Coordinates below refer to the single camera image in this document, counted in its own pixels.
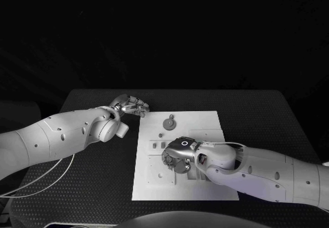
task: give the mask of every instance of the fabric texture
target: fabric texture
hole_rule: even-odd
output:
[[[128,94],[160,111],[217,111],[225,140],[320,163],[281,93],[275,90],[124,90],[87,89],[69,93],[60,112],[108,105]],[[119,224],[138,216],[173,210],[204,211],[236,216],[269,227],[329,226],[329,214],[318,208],[266,202],[242,193],[239,201],[131,201],[138,117],[125,114],[129,127],[124,138],[90,144],[76,153],[62,180],[40,194],[14,199],[12,228],[40,228],[50,222]],[[41,190],[62,175],[70,157],[17,196]],[[28,168],[21,184],[34,180],[54,161]]]

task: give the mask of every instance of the robotic hand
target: robotic hand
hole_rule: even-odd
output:
[[[54,114],[28,127],[0,134],[0,180],[23,168],[69,157],[90,143],[124,137],[124,113],[144,117],[148,105],[119,95],[108,106]]]
[[[176,173],[194,164],[209,180],[271,202],[302,203],[329,210],[329,167],[308,164],[277,152],[232,142],[196,142],[177,138],[161,160]]]

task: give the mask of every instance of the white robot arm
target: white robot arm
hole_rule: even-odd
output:
[[[144,117],[148,105],[135,97],[118,96],[109,106],[49,116],[28,127],[0,134],[0,180],[23,168],[69,157],[90,143],[124,137],[124,113]]]
[[[163,163],[176,173],[186,173],[193,162],[214,184],[271,202],[302,203],[329,210],[327,166],[227,144],[180,137],[163,151]]]

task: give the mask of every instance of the black background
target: black background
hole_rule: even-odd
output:
[[[1,7],[0,99],[44,118],[75,88],[275,89],[329,161],[324,2]]]

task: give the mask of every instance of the white paper sheet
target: white paper sheet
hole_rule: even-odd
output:
[[[170,114],[177,125],[174,130],[167,131],[163,120]],[[194,166],[187,174],[176,174],[163,165],[161,143],[167,146],[181,136],[197,142],[225,141],[216,111],[150,112],[139,119],[131,200],[238,200],[236,191],[213,184]]]

